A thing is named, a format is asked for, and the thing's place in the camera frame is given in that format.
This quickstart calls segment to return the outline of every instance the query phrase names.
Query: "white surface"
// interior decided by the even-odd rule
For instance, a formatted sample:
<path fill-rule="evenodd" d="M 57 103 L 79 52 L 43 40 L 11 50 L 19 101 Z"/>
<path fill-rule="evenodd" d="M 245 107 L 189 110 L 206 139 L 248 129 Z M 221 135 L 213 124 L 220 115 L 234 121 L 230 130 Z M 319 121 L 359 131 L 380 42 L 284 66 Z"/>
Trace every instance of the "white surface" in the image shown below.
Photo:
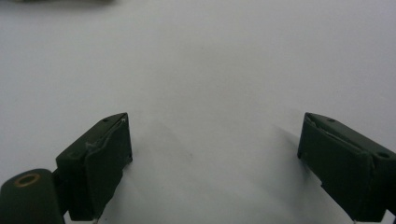
<path fill-rule="evenodd" d="M 309 111 L 396 148 L 395 24 L 393 0 L 0 1 L 0 182 L 128 112 L 100 223 L 352 223 L 298 139 Z"/>

